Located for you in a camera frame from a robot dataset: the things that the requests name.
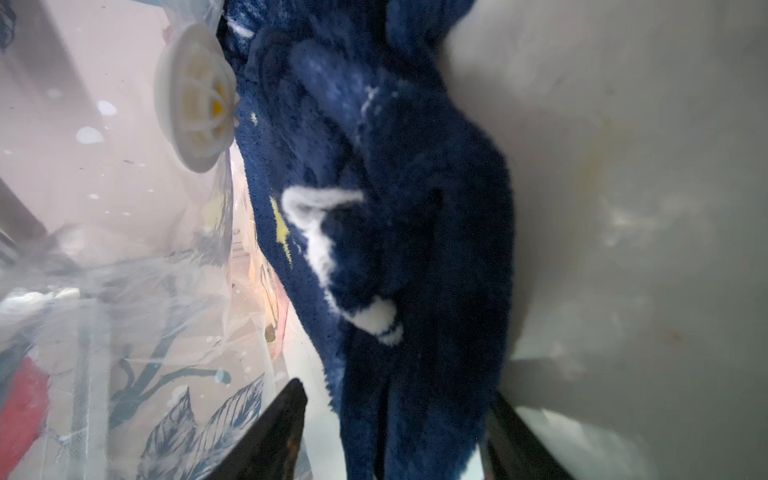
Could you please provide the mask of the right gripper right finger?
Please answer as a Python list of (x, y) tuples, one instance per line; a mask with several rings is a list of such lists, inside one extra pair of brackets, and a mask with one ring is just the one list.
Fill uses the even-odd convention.
[(486, 416), (480, 455), (486, 479), (573, 479), (499, 392)]

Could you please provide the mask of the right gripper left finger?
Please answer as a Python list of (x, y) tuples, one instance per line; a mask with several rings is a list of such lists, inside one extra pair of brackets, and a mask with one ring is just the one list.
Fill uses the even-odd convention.
[(300, 451), (308, 402), (298, 378), (290, 380), (207, 480), (289, 480)]

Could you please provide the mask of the clear plastic vacuum bag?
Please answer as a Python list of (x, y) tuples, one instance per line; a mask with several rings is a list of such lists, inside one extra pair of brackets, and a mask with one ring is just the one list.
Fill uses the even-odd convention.
[(1, 475), (309, 479), (217, 1), (1, 5)]

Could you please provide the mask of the navy blue fleece blanket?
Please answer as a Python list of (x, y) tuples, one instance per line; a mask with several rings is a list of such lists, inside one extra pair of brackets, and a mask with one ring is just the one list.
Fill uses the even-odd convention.
[(350, 479), (457, 479), (504, 363), (514, 209), (436, 53), (468, 1), (228, 1), (260, 249), (322, 363)]

